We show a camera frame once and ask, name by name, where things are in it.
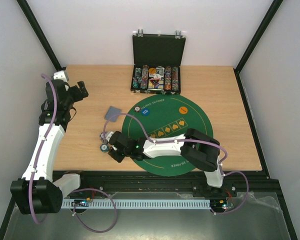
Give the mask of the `teal poker chip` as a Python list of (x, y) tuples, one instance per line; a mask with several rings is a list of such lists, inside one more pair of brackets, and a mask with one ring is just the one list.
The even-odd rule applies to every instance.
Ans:
[(106, 153), (106, 152), (108, 152), (109, 151), (109, 146), (107, 145), (107, 144), (102, 144), (101, 146), (100, 146), (100, 150), (103, 152), (103, 153)]

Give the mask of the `grey chip stack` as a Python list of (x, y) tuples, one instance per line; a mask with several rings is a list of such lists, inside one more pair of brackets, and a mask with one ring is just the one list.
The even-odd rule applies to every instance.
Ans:
[(100, 140), (101, 140), (102, 143), (106, 142), (106, 137), (105, 137), (105, 133), (104, 132), (100, 133), (99, 138), (100, 138)]

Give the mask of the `red chip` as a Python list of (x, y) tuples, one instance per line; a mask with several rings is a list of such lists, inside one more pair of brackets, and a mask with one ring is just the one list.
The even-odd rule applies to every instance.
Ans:
[(141, 108), (140, 108), (139, 106), (136, 106), (136, 107), (134, 108), (134, 111), (135, 111), (135, 112), (140, 112), (140, 111), (141, 111)]

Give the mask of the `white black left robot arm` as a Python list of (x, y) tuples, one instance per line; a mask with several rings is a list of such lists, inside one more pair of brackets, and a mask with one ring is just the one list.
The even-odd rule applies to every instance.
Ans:
[(63, 199), (81, 185), (79, 174), (67, 173), (53, 181), (53, 170), (59, 145), (73, 118), (74, 103), (88, 97), (83, 81), (69, 85), (66, 71), (48, 77), (45, 86), (46, 100), (41, 105), (38, 119), (37, 143), (22, 177), (14, 180), (10, 192), (23, 215), (52, 214), (61, 209)]

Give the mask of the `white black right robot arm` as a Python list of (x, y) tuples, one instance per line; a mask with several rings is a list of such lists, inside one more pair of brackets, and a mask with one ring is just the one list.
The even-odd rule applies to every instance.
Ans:
[(220, 152), (225, 151), (214, 138), (194, 129), (178, 136), (135, 140), (120, 131), (109, 131), (105, 140), (110, 144), (108, 154), (118, 163), (124, 158), (144, 162), (160, 157), (183, 157), (188, 163), (204, 172), (208, 191), (219, 196), (226, 189), (220, 163)]

